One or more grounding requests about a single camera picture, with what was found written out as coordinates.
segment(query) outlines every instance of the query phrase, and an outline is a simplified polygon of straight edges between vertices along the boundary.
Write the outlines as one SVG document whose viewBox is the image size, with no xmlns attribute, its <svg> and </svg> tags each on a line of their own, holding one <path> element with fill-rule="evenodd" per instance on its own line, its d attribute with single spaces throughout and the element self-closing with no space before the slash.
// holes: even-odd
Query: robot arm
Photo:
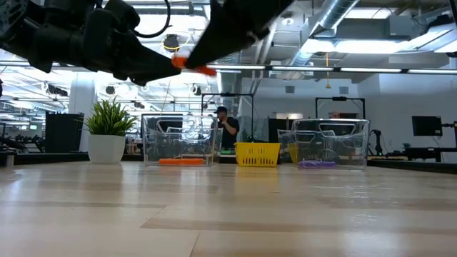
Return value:
<svg viewBox="0 0 457 257">
<path fill-rule="evenodd" d="M 44 72 L 59 62 L 140 86 L 181 73 L 169 58 L 141 45 L 134 31 L 139 15 L 122 0 L 110 0 L 103 9 L 101 0 L 45 0 L 43 6 L 0 0 L 0 13 L 0 47 Z"/>
</svg>

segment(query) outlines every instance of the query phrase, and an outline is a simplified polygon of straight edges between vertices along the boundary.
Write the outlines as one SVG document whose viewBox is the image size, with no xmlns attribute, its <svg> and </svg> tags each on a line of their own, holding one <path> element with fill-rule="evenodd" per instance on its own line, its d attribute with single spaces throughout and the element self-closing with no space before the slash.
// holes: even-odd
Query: monitor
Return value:
<svg viewBox="0 0 457 257">
<path fill-rule="evenodd" d="M 440 116 L 413 116 L 414 136 L 442 136 Z"/>
</svg>

